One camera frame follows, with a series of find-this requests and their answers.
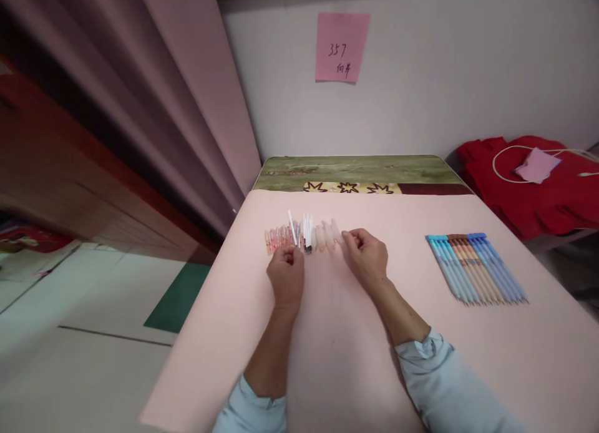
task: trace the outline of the wall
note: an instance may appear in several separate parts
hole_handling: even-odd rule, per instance
[[[224,0],[262,159],[599,140],[599,0]],[[314,81],[316,17],[372,14],[356,85]]]

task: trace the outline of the wooden cabinet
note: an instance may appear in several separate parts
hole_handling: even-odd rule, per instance
[[[213,261],[204,232],[0,61],[0,209],[121,251]]]

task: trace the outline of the hand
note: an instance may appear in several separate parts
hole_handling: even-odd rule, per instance
[[[365,229],[342,232],[347,246],[347,261],[362,287],[372,291],[387,282],[387,246]]]
[[[297,316],[304,293],[304,255],[297,247],[275,250],[266,274],[275,293],[275,310]]]

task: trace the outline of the red cloth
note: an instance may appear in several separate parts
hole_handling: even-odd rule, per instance
[[[558,142],[531,135],[507,143],[502,137],[464,143],[457,155],[464,169],[460,177],[522,241],[543,233],[560,235],[576,228],[599,228],[599,175],[579,177],[579,173],[599,172],[593,163],[571,152],[541,184],[510,183],[493,172],[493,158],[508,146],[539,149],[566,149]],[[529,149],[513,148],[495,161],[497,172],[510,180],[522,180],[514,169],[524,163]]]

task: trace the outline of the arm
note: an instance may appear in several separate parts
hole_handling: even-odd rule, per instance
[[[364,229],[344,231],[343,238],[348,265],[381,314],[424,425],[433,432],[524,431],[387,278],[385,244]]]
[[[275,307],[245,372],[217,417],[213,432],[284,432],[291,331],[304,290],[304,256],[279,248],[266,269]]]

